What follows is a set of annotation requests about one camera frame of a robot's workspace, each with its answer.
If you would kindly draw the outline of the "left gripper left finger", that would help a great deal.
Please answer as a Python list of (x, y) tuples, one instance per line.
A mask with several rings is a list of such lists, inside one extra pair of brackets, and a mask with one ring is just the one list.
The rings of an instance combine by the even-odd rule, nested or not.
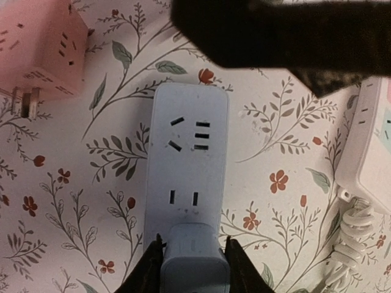
[(140, 260), (115, 293), (160, 291), (160, 270), (163, 264), (164, 243), (158, 233)]

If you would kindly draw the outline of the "pink cube plug adapter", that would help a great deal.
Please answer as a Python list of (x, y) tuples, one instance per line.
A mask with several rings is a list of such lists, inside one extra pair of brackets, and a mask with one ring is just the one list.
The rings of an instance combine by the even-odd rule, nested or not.
[(12, 113), (35, 118), (39, 99), (81, 93), (88, 31), (71, 1), (1, 6), (1, 93)]

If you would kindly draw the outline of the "dark green cube socket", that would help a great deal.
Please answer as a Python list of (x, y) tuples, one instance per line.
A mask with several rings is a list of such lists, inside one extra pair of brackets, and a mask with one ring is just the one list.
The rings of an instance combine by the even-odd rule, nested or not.
[(317, 98), (331, 95), (370, 77), (370, 75), (362, 73), (343, 73), (339, 71), (314, 70), (308, 68), (294, 68), (289, 69), (289, 71)]

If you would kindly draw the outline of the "white long power strip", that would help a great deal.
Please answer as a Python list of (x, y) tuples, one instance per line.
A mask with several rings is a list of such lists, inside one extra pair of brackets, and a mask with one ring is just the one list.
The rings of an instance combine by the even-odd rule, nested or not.
[(390, 214), (390, 79), (363, 81), (348, 138), (335, 172), (338, 196), (369, 201)]

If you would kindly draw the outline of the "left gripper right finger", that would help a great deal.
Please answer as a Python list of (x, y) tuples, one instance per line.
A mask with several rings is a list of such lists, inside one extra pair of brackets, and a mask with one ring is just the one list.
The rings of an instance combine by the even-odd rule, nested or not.
[(224, 255), (230, 266), (231, 293), (274, 293), (236, 239), (226, 238)]

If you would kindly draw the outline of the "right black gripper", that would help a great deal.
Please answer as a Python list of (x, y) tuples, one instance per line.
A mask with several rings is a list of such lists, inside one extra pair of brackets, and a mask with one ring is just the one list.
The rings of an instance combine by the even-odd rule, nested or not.
[(390, 3), (173, 1), (173, 25), (223, 68), (390, 74)]

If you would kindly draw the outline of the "light blue charger plug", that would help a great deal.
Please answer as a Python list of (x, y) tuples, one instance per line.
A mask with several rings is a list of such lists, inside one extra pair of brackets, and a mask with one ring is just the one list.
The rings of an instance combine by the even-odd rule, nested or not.
[(169, 232), (160, 270), (160, 291), (228, 292), (230, 266), (216, 236), (204, 223), (175, 225)]

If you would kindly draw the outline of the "light blue power strip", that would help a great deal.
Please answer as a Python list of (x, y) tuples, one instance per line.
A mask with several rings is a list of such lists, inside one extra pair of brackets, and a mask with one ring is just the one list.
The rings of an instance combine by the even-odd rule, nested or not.
[(228, 141), (228, 94), (165, 83), (155, 92), (147, 159), (144, 246), (181, 223), (219, 228)]

